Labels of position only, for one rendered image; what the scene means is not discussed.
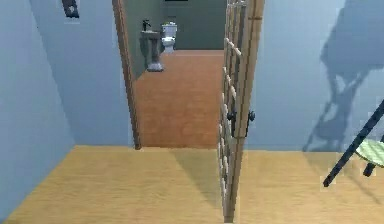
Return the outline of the black door knob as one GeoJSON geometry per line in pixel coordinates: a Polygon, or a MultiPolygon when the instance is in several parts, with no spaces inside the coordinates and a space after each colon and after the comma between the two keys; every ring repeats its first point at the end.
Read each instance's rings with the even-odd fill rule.
{"type": "Polygon", "coordinates": [[[230,122],[231,136],[234,136],[236,126],[236,111],[227,113],[227,120],[230,122]]]}
{"type": "Polygon", "coordinates": [[[249,112],[248,112],[248,118],[247,118],[247,126],[246,126],[245,137],[248,136],[249,124],[250,124],[251,122],[254,121],[255,117],[256,117],[256,115],[255,115],[255,112],[254,112],[254,111],[249,111],[249,112]]]}

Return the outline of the wooden room door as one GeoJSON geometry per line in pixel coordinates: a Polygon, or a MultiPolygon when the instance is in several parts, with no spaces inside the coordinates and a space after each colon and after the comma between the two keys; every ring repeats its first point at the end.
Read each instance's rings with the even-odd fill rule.
{"type": "Polygon", "coordinates": [[[217,155],[224,224],[233,224],[265,0],[227,0],[217,155]],[[227,113],[236,111],[234,136],[227,113]]]}

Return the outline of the white toilet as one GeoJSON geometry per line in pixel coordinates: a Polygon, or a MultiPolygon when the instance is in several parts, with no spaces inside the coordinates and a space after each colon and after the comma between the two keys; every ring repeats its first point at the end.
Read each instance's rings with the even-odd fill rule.
{"type": "Polygon", "coordinates": [[[163,37],[162,44],[165,53],[172,53],[176,42],[177,24],[168,22],[162,25],[163,37]]]}

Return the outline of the grey pedestal sink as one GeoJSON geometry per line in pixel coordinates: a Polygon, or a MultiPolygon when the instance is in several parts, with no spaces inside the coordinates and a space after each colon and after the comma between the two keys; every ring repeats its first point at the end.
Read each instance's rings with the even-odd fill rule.
{"type": "Polygon", "coordinates": [[[146,70],[148,72],[162,72],[163,65],[160,62],[159,41],[161,35],[159,32],[147,30],[141,32],[142,37],[149,43],[149,58],[146,70]]]}

